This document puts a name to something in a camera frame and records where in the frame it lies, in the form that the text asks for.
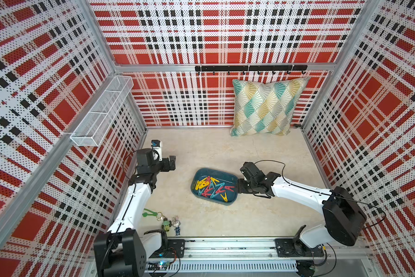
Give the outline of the teal plastic storage box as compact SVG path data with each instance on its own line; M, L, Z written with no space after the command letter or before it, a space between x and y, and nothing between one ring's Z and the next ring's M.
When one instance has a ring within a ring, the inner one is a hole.
M207 197L202 197L201 195L199 195L199 191L201 190L195 190L195 185L197 181L203 180L207 176L211 177L211 185L209 187L215 188L216 185L224 182L225 186L233 186L234 192L226 190L224 193L218 194L216 197L212 199L207 198ZM238 177L236 175L229 174L226 172L221 172L221 171L214 170L214 169L201 168L196 172L193 178L193 181L191 183L190 189L191 189L192 194L200 199L222 204L222 205L231 205L233 202L235 202L238 196L237 183L238 183ZM224 202L222 197L220 196L220 195L224 195L225 193L227 194L228 203Z

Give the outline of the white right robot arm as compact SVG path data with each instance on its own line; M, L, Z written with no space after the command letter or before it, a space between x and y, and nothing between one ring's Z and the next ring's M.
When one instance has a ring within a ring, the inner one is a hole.
M316 225L301 226L292 238L296 248L312 249L333 241L348 247L355 245L367 216L346 189L316 188L287 179L283 174L265 174L252 162L245 162L240 171L243 178L238 181L239 193L288 199L319 213L321 219Z

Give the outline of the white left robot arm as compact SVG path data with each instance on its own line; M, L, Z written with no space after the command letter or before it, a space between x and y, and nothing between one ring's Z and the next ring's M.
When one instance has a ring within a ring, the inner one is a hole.
M141 277L147 269L148 258L169 248L165 230L152 230L140 237L137 227L156 188L157 175L175 170L176 157L163 157L159 140L152 140L150 148L135 153L137 165L122 207L107 232L94 240L98 277Z

